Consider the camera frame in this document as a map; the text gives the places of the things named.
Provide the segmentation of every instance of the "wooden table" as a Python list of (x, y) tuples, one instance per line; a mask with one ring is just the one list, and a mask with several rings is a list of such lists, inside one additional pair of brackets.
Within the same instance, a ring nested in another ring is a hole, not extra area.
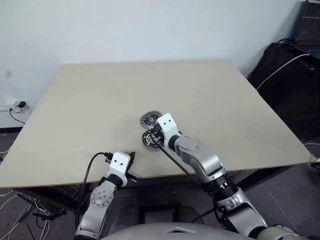
[[(310, 156), (225, 60), (64, 65), (1, 164), (0, 187), (81, 183), (96, 152), (136, 151), (130, 173), (139, 178), (181, 175), (162, 152), (142, 144), (140, 117), (153, 110), (171, 113), (179, 130), (212, 148), (228, 171)], [(108, 168), (97, 158), (88, 182)]]

